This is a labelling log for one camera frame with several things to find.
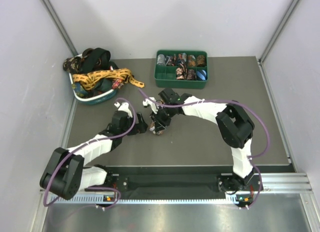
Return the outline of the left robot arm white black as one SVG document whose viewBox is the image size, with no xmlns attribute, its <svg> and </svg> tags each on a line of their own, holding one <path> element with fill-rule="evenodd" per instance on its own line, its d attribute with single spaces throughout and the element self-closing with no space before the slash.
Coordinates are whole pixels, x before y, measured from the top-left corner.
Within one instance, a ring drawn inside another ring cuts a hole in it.
<svg viewBox="0 0 320 232">
<path fill-rule="evenodd" d="M 63 199 L 70 200 L 79 190 L 98 186 L 108 190 L 113 186 L 113 177 L 106 168 L 88 163 L 116 149 L 124 135 L 132 136 L 147 131 L 148 125 L 142 113 L 131 117 L 125 111 L 116 111 L 107 128 L 94 138 L 76 147 L 56 148 L 40 178 L 39 185 Z"/>
</svg>

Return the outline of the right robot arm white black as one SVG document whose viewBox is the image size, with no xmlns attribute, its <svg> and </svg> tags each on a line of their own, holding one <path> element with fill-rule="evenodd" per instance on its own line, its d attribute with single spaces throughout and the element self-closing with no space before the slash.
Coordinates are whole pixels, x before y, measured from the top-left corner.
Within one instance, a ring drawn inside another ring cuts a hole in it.
<svg viewBox="0 0 320 232">
<path fill-rule="evenodd" d="M 237 192 L 251 185 L 254 169 L 249 156 L 252 154 L 255 125 L 241 106 L 205 102 L 188 93 L 179 95 L 171 88 L 165 88 L 159 96 L 159 100 L 148 97 L 142 103 L 144 107 L 151 107 L 150 130 L 153 134 L 162 134 L 175 115 L 193 116 L 214 123 L 223 141 L 231 148 L 233 159 L 233 173 L 230 177 L 220 179 L 220 190 Z"/>
</svg>

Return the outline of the brown floral tie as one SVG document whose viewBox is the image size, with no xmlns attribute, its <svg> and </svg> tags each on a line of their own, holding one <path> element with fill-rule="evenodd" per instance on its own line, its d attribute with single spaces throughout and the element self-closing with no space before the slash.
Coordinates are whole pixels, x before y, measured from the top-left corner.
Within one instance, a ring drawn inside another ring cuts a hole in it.
<svg viewBox="0 0 320 232">
<path fill-rule="evenodd" d="M 160 136 L 166 130 L 166 127 L 159 122 L 152 121 L 149 125 L 149 131 L 156 136 Z"/>
</svg>

